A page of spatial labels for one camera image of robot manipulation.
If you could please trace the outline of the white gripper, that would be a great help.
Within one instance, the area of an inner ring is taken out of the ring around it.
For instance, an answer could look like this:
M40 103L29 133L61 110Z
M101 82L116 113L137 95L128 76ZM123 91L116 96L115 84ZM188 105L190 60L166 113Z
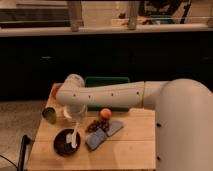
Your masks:
M86 105L66 105L64 107L64 116L76 122L80 122L85 117L86 113Z

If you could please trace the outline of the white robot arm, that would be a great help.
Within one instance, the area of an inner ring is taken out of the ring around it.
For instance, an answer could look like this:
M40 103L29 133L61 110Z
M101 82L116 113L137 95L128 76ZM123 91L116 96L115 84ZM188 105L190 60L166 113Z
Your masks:
M213 91L196 80L87 87L71 74L56 100L75 114L90 105L153 110L156 171L213 171Z

